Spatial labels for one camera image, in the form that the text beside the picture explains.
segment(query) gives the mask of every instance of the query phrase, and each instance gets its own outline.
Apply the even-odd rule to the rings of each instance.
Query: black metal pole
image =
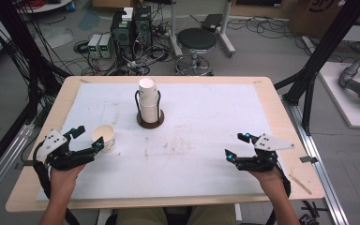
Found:
[[[302,126],[307,135],[310,135],[309,119],[315,79],[332,52],[352,28],[359,15],[360,0],[348,0],[323,35],[320,44],[309,57],[304,68],[299,73],[291,76],[291,79],[275,84],[276,88],[281,88],[293,83],[289,92],[283,96],[283,99],[291,104],[297,104],[300,97],[306,92]]]

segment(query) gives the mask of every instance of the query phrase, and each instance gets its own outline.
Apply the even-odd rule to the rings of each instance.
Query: white paper surface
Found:
[[[100,124],[115,128],[116,148],[100,152],[77,179],[72,199],[155,198],[263,193],[258,181],[239,172],[224,149],[255,155],[237,133],[271,134],[252,85],[157,83],[163,124],[145,129],[136,120],[136,83],[85,83],[62,132],[85,126],[70,143],[87,148]],[[42,191],[38,200],[46,199]]]

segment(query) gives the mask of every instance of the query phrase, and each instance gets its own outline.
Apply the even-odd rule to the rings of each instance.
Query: brown coaster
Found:
[[[137,123],[142,127],[142,128],[148,128],[148,129],[153,129],[153,128],[157,128],[159,127],[162,123],[163,120],[165,119],[165,115],[163,114],[163,111],[160,110],[160,117],[159,119],[155,122],[155,123],[147,123],[142,119],[142,116],[140,115],[140,113],[137,113]]]

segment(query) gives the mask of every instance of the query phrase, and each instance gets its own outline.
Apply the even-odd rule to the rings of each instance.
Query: white cup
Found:
[[[159,109],[157,109],[157,106],[158,106],[157,104],[152,106],[146,106],[140,104],[142,120],[145,121],[146,123],[155,123],[159,119],[158,117]]]
[[[157,85],[152,78],[141,78],[139,81],[140,103],[145,106],[156,105],[158,102]]]
[[[104,139],[103,152],[111,152],[115,149],[115,137],[114,129],[111,125],[100,125],[96,127],[92,132],[93,142],[97,141],[101,136]]]

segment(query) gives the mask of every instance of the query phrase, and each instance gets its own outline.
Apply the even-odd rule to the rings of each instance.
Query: cardboard box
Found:
[[[143,0],[92,0],[96,8],[134,8]]]
[[[322,38],[341,8],[337,1],[299,1],[289,19],[288,27],[296,35]]]

